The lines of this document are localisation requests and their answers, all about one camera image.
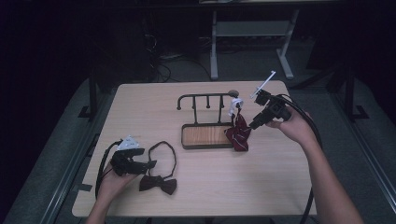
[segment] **white tag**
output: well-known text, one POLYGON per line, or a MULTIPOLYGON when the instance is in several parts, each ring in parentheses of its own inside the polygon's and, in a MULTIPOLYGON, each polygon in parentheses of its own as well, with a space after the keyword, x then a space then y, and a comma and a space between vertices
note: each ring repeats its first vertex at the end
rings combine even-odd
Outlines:
POLYGON ((233 111, 236 108, 236 105, 239 104, 239 106, 242 108, 242 105, 244 104, 244 101, 237 97, 237 98, 233 98, 231 100, 231 104, 230 104, 230 109, 228 110, 228 115, 232 116, 233 115, 233 111))
POLYGON ((117 150, 126 150, 132 148, 139 148, 139 144, 132 138, 131 135, 128 135, 117 147, 117 150))

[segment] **black bow tie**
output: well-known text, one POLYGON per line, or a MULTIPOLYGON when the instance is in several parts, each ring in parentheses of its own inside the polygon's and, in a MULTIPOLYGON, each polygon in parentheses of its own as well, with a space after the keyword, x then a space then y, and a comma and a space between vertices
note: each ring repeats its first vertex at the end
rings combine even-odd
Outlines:
POLYGON ((163 192, 172 195, 177 187, 177 181, 175 179, 163 180, 160 175, 144 175, 142 180, 140 180, 139 191, 152 189, 154 187, 160 187, 163 192))

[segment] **white plastic piece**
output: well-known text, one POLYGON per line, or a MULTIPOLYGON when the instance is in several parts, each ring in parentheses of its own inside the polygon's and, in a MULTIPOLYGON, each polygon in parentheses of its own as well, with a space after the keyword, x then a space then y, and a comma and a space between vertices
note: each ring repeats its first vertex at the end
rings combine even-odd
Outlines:
POLYGON ((139 148, 139 144, 132 138, 131 135, 128 135, 117 147, 117 150, 126 150, 132 148, 139 148))
POLYGON ((276 73, 276 71, 271 71, 271 76, 269 76, 261 85, 260 87, 257 87, 257 90, 255 90, 253 92, 253 94, 250 95, 250 98, 253 99, 254 96, 257 94, 257 92, 259 92, 259 90, 261 90, 265 84, 267 84, 267 82, 274 76, 274 74, 276 73))
POLYGON ((242 105, 244 104, 244 101, 241 98, 233 98, 233 100, 231 101, 231 105, 230 105, 230 109, 228 110, 228 115, 232 116, 233 115, 233 111, 236 108, 236 105, 239 104, 240 107, 242 107, 242 105))

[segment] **black strap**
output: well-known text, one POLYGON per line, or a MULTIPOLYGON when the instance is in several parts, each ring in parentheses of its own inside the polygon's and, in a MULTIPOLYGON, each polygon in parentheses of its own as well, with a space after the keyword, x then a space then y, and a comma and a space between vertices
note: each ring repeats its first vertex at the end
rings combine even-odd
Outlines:
POLYGON ((103 171, 105 169, 105 163, 107 160, 108 153, 110 152, 110 149, 113 148, 115 145, 119 146, 122 143, 122 139, 118 142, 114 142, 113 144, 108 147, 103 155, 102 161, 99 166, 99 171, 98 171, 98 176, 96 177, 96 186, 95 186, 95 198, 98 197, 98 192, 100 185, 102 184, 102 179, 103 179, 103 171))
MULTIPOLYGON (((154 149, 155 149, 157 146, 159 146, 160 144, 166 144, 166 145, 168 145, 168 146, 172 149, 172 152, 173 152, 174 158, 175 158, 175 164, 174 164, 174 168, 172 169, 172 173, 171 173, 170 175, 168 175, 168 176, 166 176, 166 177, 163 178, 163 179, 166 179, 166 178, 169 178, 169 177, 173 176, 173 173, 174 173, 175 168, 176 168, 176 165, 177 165, 176 152, 175 152, 175 150, 173 149, 173 147, 172 147, 169 143, 167 143, 167 142, 165 142, 165 141, 161 141, 161 142, 155 144, 153 147, 151 147, 151 148, 148 150, 148 162, 151 161, 151 157, 150 157, 151 151, 154 150, 154 149)), ((148 175, 149 175, 149 176, 151 176, 150 170, 151 170, 151 168, 148 169, 148 175)))

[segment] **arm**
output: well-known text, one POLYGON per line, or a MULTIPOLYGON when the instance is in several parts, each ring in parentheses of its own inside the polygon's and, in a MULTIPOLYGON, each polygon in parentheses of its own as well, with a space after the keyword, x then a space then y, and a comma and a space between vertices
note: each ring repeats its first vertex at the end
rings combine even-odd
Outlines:
POLYGON ((278 128, 302 147, 308 160, 312 189, 321 223, 363 223, 361 216, 338 181, 320 145, 306 121, 288 107, 288 121, 270 121, 266 125, 278 128))
POLYGON ((129 182, 137 177, 137 175, 130 174, 118 176, 112 170, 110 163, 104 170, 104 174, 98 197, 86 221, 87 224, 105 223, 108 208, 113 200, 125 189, 129 182))

